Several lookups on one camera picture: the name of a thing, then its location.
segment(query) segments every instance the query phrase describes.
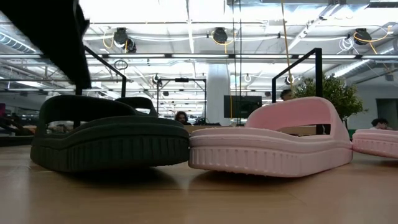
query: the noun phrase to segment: ceiling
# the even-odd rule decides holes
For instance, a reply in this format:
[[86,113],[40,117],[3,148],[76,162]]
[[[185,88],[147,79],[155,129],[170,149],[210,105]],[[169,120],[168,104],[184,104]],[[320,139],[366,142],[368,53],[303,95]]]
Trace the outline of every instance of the ceiling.
[[[137,46],[136,54],[285,54],[285,39],[282,10],[279,1],[246,0],[80,0],[85,17],[90,19],[90,27],[83,41],[85,45],[100,55],[123,54],[124,49],[113,44],[112,36],[118,27],[127,28],[129,37]],[[351,44],[356,28],[366,28],[374,42],[376,50],[396,39],[396,8],[367,7],[369,1],[347,1],[348,4],[328,5],[328,1],[301,1],[285,5],[286,37],[289,54],[303,55],[314,48],[322,48],[324,55],[374,55],[369,44]],[[224,27],[229,45],[218,45],[211,38],[215,27]],[[0,54],[22,54],[7,44],[1,44],[3,35],[35,50],[29,40],[0,14]],[[113,65],[118,58],[106,58]],[[287,67],[285,58],[275,60],[245,59],[231,60],[218,58],[125,58],[128,68],[121,70],[129,79],[127,96],[144,96],[156,103],[156,90],[152,79],[160,78],[206,78],[208,66],[212,63],[225,64],[234,81],[234,75],[242,75],[242,94],[262,95],[264,103],[270,98],[264,95],[271,90],[271,80]],[[323,71],[327,72],[341,64],[353,61],[323,61]],[[96,82],[90,96],[117,98],[120,96],[121,79],[110,72],[99,61],[88,58],[93,81]],[[72,94],[74,86],[69,84],[64,74],[51,62],[44,59],[26,59],[0,57],[0,77],[3,79],[35,80],[28,83],[0,82],[3,89],[56,89],[61,94]],[[359,85],[395,85],[395,81],[386,82],[385,78],[369,77],[383,74],[383,68],[358,73],[347,77],[351,83]],[[291,70],[296,81],[315,74],[314,60],[306,60]],[[284,75],[277,81],[278,90],[287,88]],[[173,114],[185,110],[200,115],[203,111],[204,92],[201,83],[170,82],[164,90],[170,90],[169,96],[160,96],[162,114]],[[235,84],[231,83],[231,94]]]

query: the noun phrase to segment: table surface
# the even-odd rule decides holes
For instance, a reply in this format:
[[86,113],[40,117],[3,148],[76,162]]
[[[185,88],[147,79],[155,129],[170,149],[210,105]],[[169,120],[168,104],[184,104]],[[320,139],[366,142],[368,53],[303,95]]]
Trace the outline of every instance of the table surface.
[[297,179],[190,169],[70,175],[0,148],[0,223],[397,223],[398,160],[352,163]]

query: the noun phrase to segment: wall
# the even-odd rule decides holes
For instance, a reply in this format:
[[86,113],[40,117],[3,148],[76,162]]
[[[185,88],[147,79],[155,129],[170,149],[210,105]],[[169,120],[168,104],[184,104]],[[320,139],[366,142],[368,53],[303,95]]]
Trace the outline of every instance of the wall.
[[376,99],[398,99],[398,86],[393,85],[358,85],[358,96],[363,106],[369,111],[348,118],[348,129],[371,128],[371,121],[377,118]]
[[45,101],[46,95],[38,95],[37,93],[28,96],[20,96],[12,93],[0,93],[0,103],[5,103],[7,107],[20,107],[31,110],[39,110]]

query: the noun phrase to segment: black slide sandal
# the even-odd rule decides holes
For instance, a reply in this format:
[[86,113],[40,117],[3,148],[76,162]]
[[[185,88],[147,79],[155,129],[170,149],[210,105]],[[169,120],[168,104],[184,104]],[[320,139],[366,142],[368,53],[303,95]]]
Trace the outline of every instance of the black slide sandal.
[[[62,172],[166,166],[188,160],[189,135],[182,124],[136,112],[117,101],[53,97],[40,109],[30,157]],[[67,134],[47,134],[48,123],[71,120],[87,123]]]

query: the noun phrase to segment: potted plant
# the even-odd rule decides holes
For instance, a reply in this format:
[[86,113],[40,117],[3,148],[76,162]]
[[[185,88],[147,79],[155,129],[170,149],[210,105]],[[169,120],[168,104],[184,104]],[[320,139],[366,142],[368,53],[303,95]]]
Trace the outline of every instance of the potted plant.
[[[346,122],[349,116],[367,111],[356,92],[356,86],[346,85],[342,78],[323,76],[323,97],[335,106],[342,121]],[[315,96],[315,80],[304,78],[294,87],[293,93],[295,98]]]

